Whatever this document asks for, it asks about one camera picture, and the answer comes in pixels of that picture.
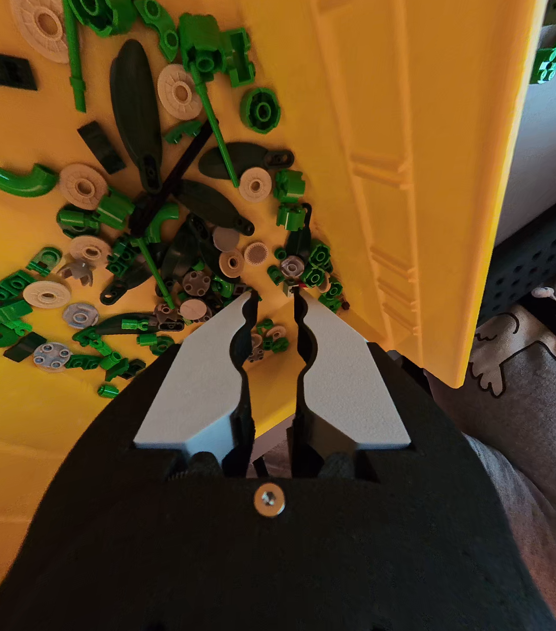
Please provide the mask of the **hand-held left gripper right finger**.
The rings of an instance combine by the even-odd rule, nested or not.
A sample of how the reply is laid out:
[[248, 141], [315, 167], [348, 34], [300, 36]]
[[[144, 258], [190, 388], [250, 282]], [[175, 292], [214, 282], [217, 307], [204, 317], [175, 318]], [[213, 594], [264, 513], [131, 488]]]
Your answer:
[[367, 451], [402, 450], [411, 438], [368, 340], [307, 292], [294, 294], [297, 380], [292, 476], [315, 478], [335, 454], [353, 462]]

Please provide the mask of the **pile of small building bricks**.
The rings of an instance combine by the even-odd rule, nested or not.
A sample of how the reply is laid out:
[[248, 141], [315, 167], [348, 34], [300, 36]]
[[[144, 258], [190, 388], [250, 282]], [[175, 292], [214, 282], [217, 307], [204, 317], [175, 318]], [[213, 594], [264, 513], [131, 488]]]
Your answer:
[[157, 357], [177, 347], [166, 333], [210, 320], [250, 290], [243, 252], [255, 241], [277, 260], [266, 272], [286, 296], [313, 288], [334, 313], [349, 309], [329, 247], [311, 238], [294, 154], [224, 142], [207, 82], [223, 73], [233, 88], [254, 83], [244, 28], [221, 30], [213, 16], [188, 13], [176, 26], [158, 1], [10, 5], [29, 45], [69, 65], [77, 112], [87, 112], [78, 24], [108, 37], [128, 33], [138, 18], [157, 32], [167, 65], [155, 82], [142, 44], [129, 39], [109, 70], [114, 122], [142, 187], [135, 198], [86, 163], [0, 167], [5, 194], [61, 194], [55, 220], [70, 240], [66, 254], [46, 245], [0, 280], [6, 359], [46, 374], [101, 369], [98, 396], [114, 399], [113, 380], [133, 379], [146, 363], [114, 351], [105, 336], [135, 336]]

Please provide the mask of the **yellow plastic bin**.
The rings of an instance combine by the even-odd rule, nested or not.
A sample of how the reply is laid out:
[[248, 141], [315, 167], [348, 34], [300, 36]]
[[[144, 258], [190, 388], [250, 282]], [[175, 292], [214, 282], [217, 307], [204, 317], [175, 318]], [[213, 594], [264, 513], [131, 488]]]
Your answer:
[[[313, 232], [331, 249], [344, 319], [449, 386], [463, 383], [523, 112], [540, 1], [161, 1], [177, 23], [211, 14], [251, 38], [254, 86], [272, 89], [279, 125], [263, 136], [239, 116], [249, 86], [209, 83], [226, 141], [288, 148], [304, 175]], [[44, 58], [0, 1], [0, 54], [30, 62], [37, 91], [0, 86], [0, 167], [28, 174], [84, 163], [104, 174], [77, 130], [102, 126], [126, 168], [109, 184], [140, 193], [119, 137], [109, 67], [128, 38], [154, 81], [166, 65], [138, 18], [109, 38], [79, 26], [87, 113], [70, 68]], [[58, 187], [37, 198], [0, 191], [0, 281], [42, 247], [66, 256]], [[104, 370], [56, 374], [0, 348], [0, 583], [60, 466], [108, 400]]]

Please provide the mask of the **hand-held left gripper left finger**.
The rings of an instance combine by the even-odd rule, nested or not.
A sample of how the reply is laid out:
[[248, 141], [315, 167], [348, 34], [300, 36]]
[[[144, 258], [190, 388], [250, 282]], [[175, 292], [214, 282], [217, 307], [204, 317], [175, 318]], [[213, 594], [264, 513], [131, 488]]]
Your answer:
[[248, 290], [183, 343], [133, 443], [190, 459], [211, 453], [226, 476], [245, 476], [255, 442], [249, 380], [258, 292]]

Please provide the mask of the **black perforated tray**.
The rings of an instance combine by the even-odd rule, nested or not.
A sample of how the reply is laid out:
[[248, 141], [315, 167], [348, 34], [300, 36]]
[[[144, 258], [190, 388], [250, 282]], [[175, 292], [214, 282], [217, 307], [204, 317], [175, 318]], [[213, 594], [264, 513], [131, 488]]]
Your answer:
[[494, 248], [477, 326], [556, 275], [556, 203]]

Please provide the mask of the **person's grey printed clothing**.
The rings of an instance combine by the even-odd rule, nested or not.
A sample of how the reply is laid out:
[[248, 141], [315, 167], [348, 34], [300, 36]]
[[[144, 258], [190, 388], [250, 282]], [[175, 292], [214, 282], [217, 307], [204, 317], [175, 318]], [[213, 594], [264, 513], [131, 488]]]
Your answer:
[[460, 388], [424, 374], [491, 478], [556, 618], [556, 335], [515, 304], [477, 329]]

